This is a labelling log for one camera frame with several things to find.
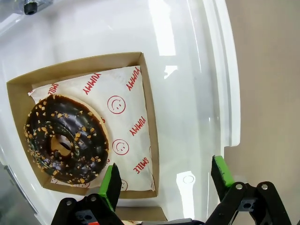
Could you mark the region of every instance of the chocolate glazed donut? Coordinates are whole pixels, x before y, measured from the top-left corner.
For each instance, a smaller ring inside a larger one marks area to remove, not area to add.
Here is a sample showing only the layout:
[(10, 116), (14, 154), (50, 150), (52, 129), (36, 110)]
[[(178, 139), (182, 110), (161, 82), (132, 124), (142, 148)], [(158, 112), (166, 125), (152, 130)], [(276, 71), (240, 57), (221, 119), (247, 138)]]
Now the chocolate glazed donut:
[[(37, 166), (57, 180), (83, 184), (95, 179), (108, 157), (108, 135), (101, 117), (78, 99), (50, 95), (34, 106), (24, 126)], [(65, 136), (70, 151), (57, 137)]]

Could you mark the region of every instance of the donut hole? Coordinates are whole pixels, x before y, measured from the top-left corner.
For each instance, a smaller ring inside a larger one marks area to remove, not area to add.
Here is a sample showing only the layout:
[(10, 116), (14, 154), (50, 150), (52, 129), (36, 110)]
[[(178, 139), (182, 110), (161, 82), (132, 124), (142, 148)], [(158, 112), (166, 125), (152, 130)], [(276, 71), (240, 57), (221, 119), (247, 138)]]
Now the donut hole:
[(55, 135), (51, 138), (51, 151), (59, 151), (62, 156), (71, 153), (71, 142), (64, 135)]

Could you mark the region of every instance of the white table surface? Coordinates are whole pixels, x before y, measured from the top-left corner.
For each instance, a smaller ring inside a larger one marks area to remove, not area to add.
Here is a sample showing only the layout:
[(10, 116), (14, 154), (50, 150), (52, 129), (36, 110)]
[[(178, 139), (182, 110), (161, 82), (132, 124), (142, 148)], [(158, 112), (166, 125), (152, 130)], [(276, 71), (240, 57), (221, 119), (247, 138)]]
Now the white table surface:
[(50, 224), (68, 195), (41, 188), (22, 150), (6, 82), (38, 68), (94, 55), (143, 52), (160, 150), (159, 196), (120, 206), (162, 207), (169, 220), (206, 220), (218, 202), (211, 157), (240, 141), (240, 95), (224, 0), (64, 0), (0, 36), (0, 159)]

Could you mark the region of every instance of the chocolate glaze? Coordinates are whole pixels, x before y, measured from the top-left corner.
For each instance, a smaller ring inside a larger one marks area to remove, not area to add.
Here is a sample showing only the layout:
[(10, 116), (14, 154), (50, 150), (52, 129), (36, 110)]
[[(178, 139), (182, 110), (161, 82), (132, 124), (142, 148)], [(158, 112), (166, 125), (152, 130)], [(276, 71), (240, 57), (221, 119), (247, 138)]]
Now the chocolate glaze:
[[(50, 95), (41, 100), (28, 114), (24, 129), (34, 161), (57, 180), (87, 183), (106, 165), (109, 145), (100, 121), (86, 106), (70, 98)], [(55, 135), (71, 142), (70, 154), (63, 156), (51, 149)]]

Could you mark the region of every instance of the beige wall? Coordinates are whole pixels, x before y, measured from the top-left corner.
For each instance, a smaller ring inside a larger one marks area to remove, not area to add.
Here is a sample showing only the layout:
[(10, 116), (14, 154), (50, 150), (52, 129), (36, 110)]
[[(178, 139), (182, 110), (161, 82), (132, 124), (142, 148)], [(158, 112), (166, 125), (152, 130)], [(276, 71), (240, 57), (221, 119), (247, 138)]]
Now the beige wall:
[[(225, 150), (234, 175), (275, 184), (300, 219), (300, 1), (226, 0), (241, 99), (240, 145)], [(254, 224), (242, 216), (233, 224)]]

